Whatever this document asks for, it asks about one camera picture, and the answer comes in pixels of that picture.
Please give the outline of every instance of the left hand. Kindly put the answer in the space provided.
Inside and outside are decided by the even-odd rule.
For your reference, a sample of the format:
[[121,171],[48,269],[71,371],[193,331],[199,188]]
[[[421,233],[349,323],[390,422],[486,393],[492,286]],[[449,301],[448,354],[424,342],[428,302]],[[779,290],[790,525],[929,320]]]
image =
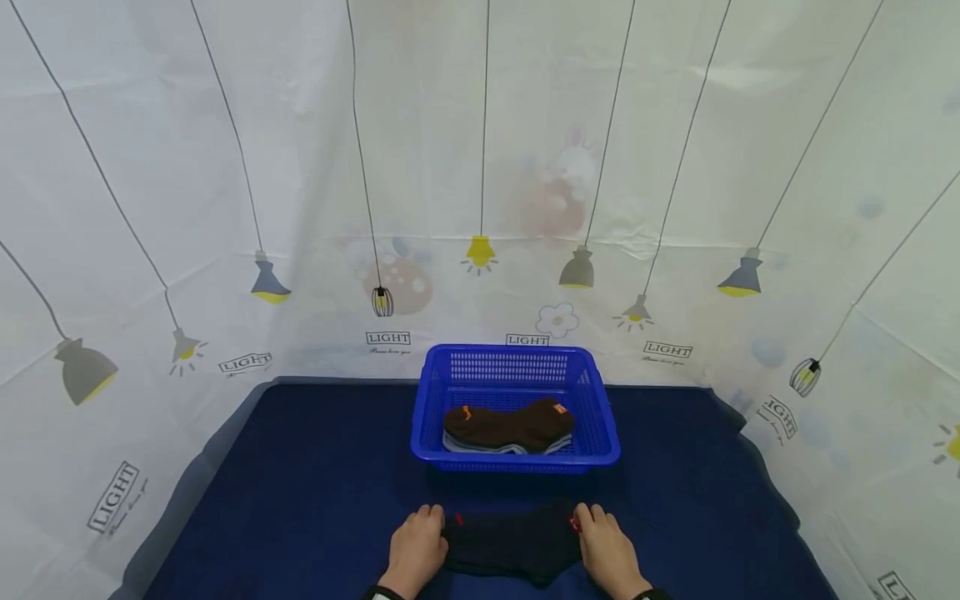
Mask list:
[[440,532],[444,528],[444,508],[423,505],[407,517],[390,538],[390,563],[377,582],[405,600],[414,600],[446,559],[449,545]]

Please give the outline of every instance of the rabbit illustration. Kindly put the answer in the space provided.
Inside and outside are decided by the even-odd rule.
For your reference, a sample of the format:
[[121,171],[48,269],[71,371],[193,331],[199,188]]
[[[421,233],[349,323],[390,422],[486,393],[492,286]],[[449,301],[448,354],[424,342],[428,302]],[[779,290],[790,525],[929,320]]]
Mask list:
[[600,151],[587,142],[583,128],[570,130],[566,147],[537,173],[527,168],[516,189],[523,224],[531,236],[575,235],[583,227],[592,198]]
[[[369,298],[378,283],[370,238],[341,238],[337,245],[344,250],[347,264]],[[390,247],[377,241],[376,253],[383,286],[394,298],[394,314],[412,315],[423,310],[433,299],[433,282],[422,267],[430,261],[429,252],[411,252],[403,240],[395,237]]]

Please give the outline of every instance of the stack of socks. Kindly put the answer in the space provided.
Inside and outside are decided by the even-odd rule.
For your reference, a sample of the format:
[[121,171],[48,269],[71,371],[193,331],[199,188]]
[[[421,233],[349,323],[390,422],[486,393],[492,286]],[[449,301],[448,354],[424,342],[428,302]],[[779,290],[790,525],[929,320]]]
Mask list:
[[573,507],[558,501],[525,515],[447,515],[443,536],[450,549],[444,566],[549,586],[580,560]]
[[574,422],[551,397],[513,413],[457,406],[444,416],[444,447],[451,452],[550,454],[572,444]]

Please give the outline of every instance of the dark blue cloth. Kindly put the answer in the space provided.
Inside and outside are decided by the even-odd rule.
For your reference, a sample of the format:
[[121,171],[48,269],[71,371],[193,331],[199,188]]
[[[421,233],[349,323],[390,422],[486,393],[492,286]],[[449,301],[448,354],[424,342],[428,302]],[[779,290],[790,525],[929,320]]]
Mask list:
[[[610,389],[623,454],[582,477],[445,474],[410,452],[416,388],[268,390],[159,571],[148,600],[353,600],[420,504],[448,513],[600,502],[644,575],[677,600],[834,597],[762,464],[709,392]],[[577,563],[545,590],[446,572],[421,600],[606,598]]]

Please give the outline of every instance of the blue plastic basket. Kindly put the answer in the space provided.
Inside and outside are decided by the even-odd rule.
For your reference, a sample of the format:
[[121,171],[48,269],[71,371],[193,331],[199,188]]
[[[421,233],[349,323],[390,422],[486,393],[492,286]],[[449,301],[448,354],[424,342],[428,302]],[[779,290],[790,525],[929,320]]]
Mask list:
[[[458,453],[444,448],[444,415],[468,404],[515,411],[552,396],[576,418],[573,444],[550,455]],[[603,380],[582,348],[434,346],[420,373],[410,447],[441,470],[580,474],[612,465],[620,441]]]

